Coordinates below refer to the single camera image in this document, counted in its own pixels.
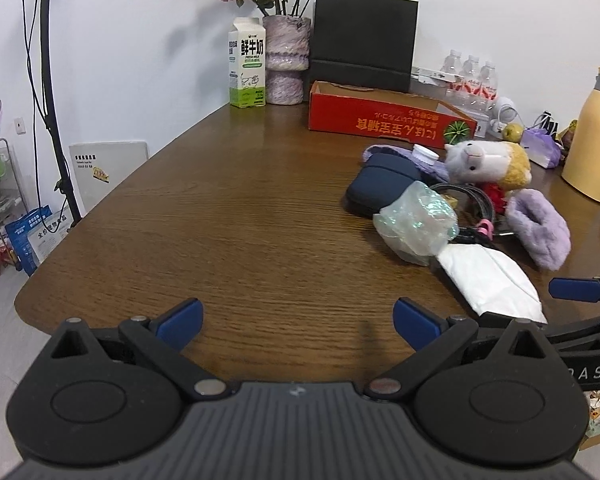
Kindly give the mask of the red cardboard fruit box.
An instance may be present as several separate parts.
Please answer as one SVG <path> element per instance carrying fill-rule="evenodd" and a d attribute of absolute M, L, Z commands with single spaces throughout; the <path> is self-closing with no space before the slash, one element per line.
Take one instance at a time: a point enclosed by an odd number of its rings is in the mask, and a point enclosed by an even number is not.
<path fill-rule="evenodd" d="M 442 150 L 472 139 L 477 122 L 458 108 L 426 96 L 317 81 L 310 92 L 309 128 Z"/>

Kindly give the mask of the white green milk carton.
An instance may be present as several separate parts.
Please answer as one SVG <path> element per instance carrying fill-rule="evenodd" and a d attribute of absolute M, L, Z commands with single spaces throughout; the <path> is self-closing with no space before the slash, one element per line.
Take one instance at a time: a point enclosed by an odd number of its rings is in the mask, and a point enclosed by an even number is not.
<path fill-rule="evenodd" d="M 265 28 L 258 18 L 235 18 L 228 33 L 230 105 L 265 106 Z"/>

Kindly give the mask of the small white desk fan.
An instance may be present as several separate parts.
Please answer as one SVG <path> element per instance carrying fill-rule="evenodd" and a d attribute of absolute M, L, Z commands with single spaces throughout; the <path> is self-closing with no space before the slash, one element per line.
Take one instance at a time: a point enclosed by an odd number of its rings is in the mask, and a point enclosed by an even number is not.
<path fill-rule="evenodd" d="M 506 96 L 498 96 L 489 106 L 488 112 L 490 118 L 489 132 L 499 139 L 503 137 L 505 127 L 518 118 L 515 103 Z"/>

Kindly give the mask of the purple tissue packet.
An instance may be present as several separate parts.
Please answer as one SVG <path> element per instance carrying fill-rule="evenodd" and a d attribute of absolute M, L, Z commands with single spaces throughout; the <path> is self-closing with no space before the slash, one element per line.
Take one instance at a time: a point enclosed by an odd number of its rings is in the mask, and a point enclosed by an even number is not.
<path fill-rule="evenodd" d="M 544 169 L 556 168 L 562 157 L 562 148 L 543 128 L 524 130 L 520 146 L 532 162 Z"/>

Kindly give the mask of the white yellow plush toy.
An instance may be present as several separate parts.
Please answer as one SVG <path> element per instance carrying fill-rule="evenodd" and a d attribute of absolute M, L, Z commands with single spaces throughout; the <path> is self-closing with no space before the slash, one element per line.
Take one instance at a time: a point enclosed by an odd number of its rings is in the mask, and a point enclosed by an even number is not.
<path fill-rule="evenodd" d="M 504 214 L 511 192 L 532 181 L 526 151 L 508 141 L 469 140 L 445 145 L 444 166 L 452 183 L 473 184 L 486 193 L 497 214 Z"/>

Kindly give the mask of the black light stand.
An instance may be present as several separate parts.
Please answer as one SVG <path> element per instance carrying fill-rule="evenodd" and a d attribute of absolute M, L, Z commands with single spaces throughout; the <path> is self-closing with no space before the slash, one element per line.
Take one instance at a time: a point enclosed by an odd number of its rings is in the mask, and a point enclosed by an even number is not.
<path fill-rule="evenodd" d="M 58 170 L 58 181 L 54 190 L 62 195 L 60 211 L 68 209 L 71 226 L 82 220 L 80 207 L 76 200 L 69 165 L 62 147 L 61 136 L 56 113 L 53 89 L 52 57 L 50 56 L 50 0 L 34 0 L 31 19 L 28 20 L 26 0 L 20 0 L 24 53 L 26 54 L 26 71 L 32 98 L 32 129 L 36 120 L 41 119 L 52 142 L 54 159 Z M 31 46 L 35 24 L 38 24 L 40 38 L 40 88 L 36 88 L 33 76 Z"/>

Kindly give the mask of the small white jar lid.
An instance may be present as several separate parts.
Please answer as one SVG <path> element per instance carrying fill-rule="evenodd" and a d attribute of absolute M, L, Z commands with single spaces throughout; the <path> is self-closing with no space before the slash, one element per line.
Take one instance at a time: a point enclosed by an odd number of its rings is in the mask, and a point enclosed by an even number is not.
<path fill-rule="evenodd" d="M 425 148 L 422 145 L 415 144 L 413 146 L 413 156 L 428 166 L 434 166 L 434 164 L 439 160 L 439 154 L 431 151 L 429 148 Z"/>

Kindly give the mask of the clear plastic bag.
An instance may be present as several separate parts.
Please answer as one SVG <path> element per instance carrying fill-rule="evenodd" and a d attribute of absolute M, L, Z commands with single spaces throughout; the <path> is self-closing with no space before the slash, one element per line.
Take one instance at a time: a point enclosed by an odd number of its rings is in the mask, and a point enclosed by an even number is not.
<path fill-rule="evenodd" d="M 374 214 L 373 225 L 400 259 L 418 266 L 428 266 L 460 234 L 452 206 L 420 181 Z"/>

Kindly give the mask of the yellow thermos jug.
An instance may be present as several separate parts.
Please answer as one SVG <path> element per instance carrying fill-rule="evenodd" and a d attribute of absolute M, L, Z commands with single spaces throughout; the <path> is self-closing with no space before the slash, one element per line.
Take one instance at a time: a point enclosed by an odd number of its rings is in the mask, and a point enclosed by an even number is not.
<path fill-rule="evenodd" d="M 594 88 L 580 111 L 562 178 L 600 203 L 600 68 Z"/>

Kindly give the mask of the blue white paper bag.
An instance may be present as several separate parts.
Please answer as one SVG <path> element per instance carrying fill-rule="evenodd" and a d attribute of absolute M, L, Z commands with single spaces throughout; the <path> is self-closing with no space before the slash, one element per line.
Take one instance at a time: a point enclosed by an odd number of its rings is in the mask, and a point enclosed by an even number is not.
<path fill-rule="evenodd" d="M 72 223 L 68 207 L 53 212 L 50 206 L 36 208 L 5 226 L 22 270 L 31 276 L 67 236 Z"/>

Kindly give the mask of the purple marbled vase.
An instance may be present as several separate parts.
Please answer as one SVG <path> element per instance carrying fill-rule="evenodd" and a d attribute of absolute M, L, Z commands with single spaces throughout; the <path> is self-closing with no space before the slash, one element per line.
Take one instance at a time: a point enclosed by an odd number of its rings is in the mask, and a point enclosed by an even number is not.
<path fill-rule="evenodd" d="M 296 105 L 304 97 L 304 73 L 310 64 L 311 20 L 289 15 L 263 19 L 265 94 L 273 105 Z"/>

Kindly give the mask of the navy blue zip pouch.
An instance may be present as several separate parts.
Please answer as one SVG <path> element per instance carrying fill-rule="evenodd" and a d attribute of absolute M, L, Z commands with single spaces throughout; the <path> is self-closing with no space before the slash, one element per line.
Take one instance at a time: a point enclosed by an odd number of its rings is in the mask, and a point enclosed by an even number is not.
<path fill-rule="evenodd" d="M 343 206 L 351 214 L 372 218 L 420 180 L 422 174 L 407 158 L 389 153 L 373 154 L 348 186 Z"/>

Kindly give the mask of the flat white orange carton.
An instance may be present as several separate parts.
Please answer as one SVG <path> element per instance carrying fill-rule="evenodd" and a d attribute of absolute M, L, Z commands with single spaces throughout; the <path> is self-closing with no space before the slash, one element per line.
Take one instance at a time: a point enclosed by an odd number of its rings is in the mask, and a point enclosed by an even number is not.
<path fill-rule="evenodd" d="M 461 84 L 464 77 L 459 74 L 445 73 L 442 70 L 430 70 L 430 68 L 412 67 L 412 77 L 422 84 Z"/>

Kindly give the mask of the clear water bottle right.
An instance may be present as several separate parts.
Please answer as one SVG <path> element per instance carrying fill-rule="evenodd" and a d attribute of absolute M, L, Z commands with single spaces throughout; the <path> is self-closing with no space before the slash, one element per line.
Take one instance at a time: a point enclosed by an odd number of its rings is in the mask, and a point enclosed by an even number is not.
<path fill-rule="evenodd" d="M 486 61 L 481 67 L 479 81 L 480 102 L 485 108 L 488 108 L 498 96 L 498 74 L 493 62 Z"/>

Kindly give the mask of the white tissue pack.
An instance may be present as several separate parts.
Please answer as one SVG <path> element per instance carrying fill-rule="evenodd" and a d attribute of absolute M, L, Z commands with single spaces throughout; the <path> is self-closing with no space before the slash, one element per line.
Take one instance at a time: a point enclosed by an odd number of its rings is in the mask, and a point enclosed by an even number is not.
<path fill-rule="evenodd" d="M 449 244 L 437 260 L 472 310 L 547 323 L 540 297 L 512 258 L 482 245 Z"/>

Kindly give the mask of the clear water bottle left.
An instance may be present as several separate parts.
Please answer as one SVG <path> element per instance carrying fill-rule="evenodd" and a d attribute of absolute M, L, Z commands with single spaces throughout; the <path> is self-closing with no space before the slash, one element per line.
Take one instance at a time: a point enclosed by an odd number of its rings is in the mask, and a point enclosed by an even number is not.
<path fill-rule="evenodd" d="M 445 81 L 448 83 L 449 92 L 454 92 L 462 83 L 462 76 L 460 76 L 460 72 L 462 71 L 462 54 L 460 51 L 452 49 L 444 59 L 440 70 L 446 76 Z"/>

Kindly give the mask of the white flat board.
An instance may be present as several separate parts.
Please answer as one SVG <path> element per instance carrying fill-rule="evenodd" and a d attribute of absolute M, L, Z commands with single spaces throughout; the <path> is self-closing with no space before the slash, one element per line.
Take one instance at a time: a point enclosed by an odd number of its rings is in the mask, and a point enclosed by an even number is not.
<path fill-rule="evenodd" d="M 74 183 L 88 214 L 148 159 L 145 141 L 108 141 L 69 145 Z"/>

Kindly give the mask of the clear water bottle middle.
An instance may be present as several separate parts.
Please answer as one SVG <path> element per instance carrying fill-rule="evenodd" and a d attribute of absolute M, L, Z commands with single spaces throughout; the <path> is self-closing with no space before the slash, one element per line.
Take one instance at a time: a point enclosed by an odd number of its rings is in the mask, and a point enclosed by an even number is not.
<path fill-rule="evenodd" d="M 480 66 L 479 58 L 475 55 L 469 55 L 460 71 L 462 76 L 462 86 L 460 90 L 466 98 L 476 96 L 480 89 Z"/>

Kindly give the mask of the yellow green apple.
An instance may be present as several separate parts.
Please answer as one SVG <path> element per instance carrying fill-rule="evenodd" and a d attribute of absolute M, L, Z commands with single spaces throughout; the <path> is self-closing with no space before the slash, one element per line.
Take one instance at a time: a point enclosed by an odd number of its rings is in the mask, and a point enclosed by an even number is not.
<path fill-rule="evenodd" d="M 524 126 L 511 122 L 502 130 L 502 139 L 507 142 L 519 143 L 524 134 Z"/>

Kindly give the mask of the clear water bottle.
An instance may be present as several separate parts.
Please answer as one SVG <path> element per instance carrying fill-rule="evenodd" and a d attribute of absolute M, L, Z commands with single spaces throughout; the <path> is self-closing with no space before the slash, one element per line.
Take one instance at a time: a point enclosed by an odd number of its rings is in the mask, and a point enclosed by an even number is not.
<path fill-rule="evenodd" d="M 448 83 L 449 92 L 454 92 L 462 83 L 462 76 L 460 76 L 460 72 L 462 71 L 462 54 L 460 51 L 452 49 L 444 59 L 440 70 L 446 76 L 445 81 Z"/>
<path fill-rule="evenodd" d="M 480 102 L 485 108 L 488 108 L 498 96 L 498 74 L 493 62 L 486 61 L 481 67 L 479 81 Z"/>
<path fill-rule="evenodd" d="M 462 86 L 460 90 L 466 98 L 476 96 L 480 89 L 480 66 L 479 58 L 475 55 L 469 55 L 460 71 L 462 76 Z"/>

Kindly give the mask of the black paper shopping bag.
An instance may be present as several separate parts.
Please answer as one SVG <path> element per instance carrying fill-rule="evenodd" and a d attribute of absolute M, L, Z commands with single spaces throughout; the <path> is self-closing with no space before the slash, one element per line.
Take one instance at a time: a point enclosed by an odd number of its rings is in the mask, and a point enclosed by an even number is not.
<path fill-rule="evenodd" d="M 417 17 L 414 0 L 315 0 L 306 81 L 409 92 Z"/>

